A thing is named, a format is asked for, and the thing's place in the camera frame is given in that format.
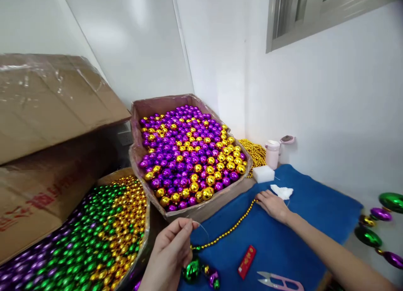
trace blue cloth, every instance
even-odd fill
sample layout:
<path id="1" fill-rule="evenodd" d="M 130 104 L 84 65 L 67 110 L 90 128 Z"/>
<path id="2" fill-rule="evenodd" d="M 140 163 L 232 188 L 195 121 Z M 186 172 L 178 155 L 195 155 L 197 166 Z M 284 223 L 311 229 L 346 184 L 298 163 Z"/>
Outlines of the blue cloth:
<path id="1" fill-rule="evenodd" d="M 250 190 L 226 204 L 202 225 L 212 241 L 231 228 L 245 213 L 255 195 L 270 184 L 293 188 L 288 208 L 298 213 L 311 225 L 332 239 L 343 244 L 357 224 L 361 208 L 356 200 L 341 194 L 311 177 L 303 175 L 291 165 L 282 165 L 272 182 L 255 184 Z M 207 234 L 200 227 L 191 235 L 192 244 L 205 244 Z M 249 245 L 256 249 L 256 256 L 245 280 L 237 269 Z M 218 269 L 221 290 L 274 290 L 258 282 L 262 277 L 257 271 L 277 274 L 299 281 L 305 291 L 315 291 L 326 268 L 314 252 L 291 229 L 272 219 L 258 205 L 229 236 L 199 253 L 206 264 Z M 181 291 L 210 290 L 204 277 L 195 285 L 179 285 Z"/>

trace white tissue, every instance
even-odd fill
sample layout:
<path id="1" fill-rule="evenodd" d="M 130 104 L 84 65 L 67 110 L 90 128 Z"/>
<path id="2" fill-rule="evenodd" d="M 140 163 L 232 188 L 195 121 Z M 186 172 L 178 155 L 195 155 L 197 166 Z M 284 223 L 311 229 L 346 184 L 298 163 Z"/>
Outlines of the white tissue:
<path id="1" fill-rule="evenodd" d="M 274 170 L 269 166 L 259 166 L 252 169 L 253 178 L 258 183 L 274 181 Z"/>
<path id="2" fill-rule="evenodd" d="M 287 200 L 290 199 L 290 196 L 293 194 L 294 189 L 287 187 L 279 187 L 277 185 L 270 185 L 272 191 L 276 193 L 281 199 Z"/>

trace scissors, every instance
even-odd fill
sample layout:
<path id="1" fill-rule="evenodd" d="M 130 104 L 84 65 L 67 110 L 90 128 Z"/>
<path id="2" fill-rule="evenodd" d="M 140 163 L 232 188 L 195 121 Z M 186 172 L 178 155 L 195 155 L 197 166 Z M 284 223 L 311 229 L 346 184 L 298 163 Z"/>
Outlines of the scissors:
<path id="1" fill-rule="evenodd" d="M 277 289 L 277 290 L 284 290 L 284 291 L 304 291 L 304 287 L 301 285 L 300 282 L 293 281 L 293 280 L 291 280 L 291 279 L 288 279 L 288 278 L 285 278 L 285 277 L 282 277 L 282 276 L 279 276 L 279 275 L 275 275 L 275 274 L 272 274 L 272 273 L 268 273 L 268 272 L 258 271 L 257 274 L 260 274 L 261 276 L 264 277 L 264 279 L 258 280 L 259 282 L 261 282 L 262 284 L 267 285 L 267 286 L 269 286 L 269 287 L 275 288 L 275 289 Z M 283 282 L 283 286 L 280 286 L 280 285 L 277 285 L 277 284 L 275 284 L 275 283 L 272 283 L 271 280 L 270 280 L 270 278 L 274 278 L 274 279 L 278 279 L 278 280 L 282 281 L 282 282 Z M 296 284 L 297 287 L 298 287 L 298 289 L 291 289 L 291 288 L 288 288 L 287 285 L 285 284 L 285 282 L 290 282 L 290 283 Z"/>

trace gold bead strand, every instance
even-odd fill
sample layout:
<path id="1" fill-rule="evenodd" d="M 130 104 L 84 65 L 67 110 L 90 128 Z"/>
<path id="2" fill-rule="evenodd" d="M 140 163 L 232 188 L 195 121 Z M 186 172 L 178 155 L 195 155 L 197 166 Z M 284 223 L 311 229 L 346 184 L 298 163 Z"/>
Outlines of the gold bead strand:
<path id="1" fill-rule="evenodd" d="M 252 168 L 266 165 L 266 150 L 263 148 L 263 146 L 259 144 L 254 144 L 250 142 L 248 139 L 241 139 L 239 140 L 239 142 L 242 144 L 243 147 L 245 147 L 247 152 L 251 155 L 251 158 L 253 160 Z M 252 168 L 249 174 L 247 175 L 247 178 L 253 177 Z"/>
<path id="2" fill-rule="evenodd" d="M 220 235 L 219 237 L 217 237 L 215 240 L 213 240 L 213 241 L 211 241 L 211 242 L 209 242 L 209 243 L 207 243 L 207 244 L 205 244 L 205 245 L 202 245 L 202 246 L 201 246 L 201 249 L 205 249 L 205 248 L 207 248 L 207 247 L 210 247 L 211 245 L 216 244 L 220 239 L 226 237 L 226 236 L 229 235 L 231 232 L 233 232 L 233 231 L 239 226 L 239 224 L 246 218 L 246 216 L 247 216 L 247 215 L 249 214 L 249 212 L 251 211 L 251 209 L 252 209 L 252 207 L 253 207 L 253 204 L 256 203 L 256 202 L 257 202 L 256 199 L 254 199 L 254 200 L 252 201 L 251 205 L 249 206 L 249 208 L 248 208 L 248 210 L 245 212 L 245 214 L 238 220 L 238 222 L 237 222 L 230 230 L 228 230 L 227 232 L 221 234 L 221 235 Z"/>

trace window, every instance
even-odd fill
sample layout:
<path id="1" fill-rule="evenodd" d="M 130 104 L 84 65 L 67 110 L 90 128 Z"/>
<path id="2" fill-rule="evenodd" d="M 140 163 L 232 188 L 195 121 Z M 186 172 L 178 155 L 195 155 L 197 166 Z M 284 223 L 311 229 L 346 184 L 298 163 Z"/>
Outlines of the window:
<path id="1" fill-rule="evenodd" d="M 269 0 L 266 53 L 394 0 Z"/>

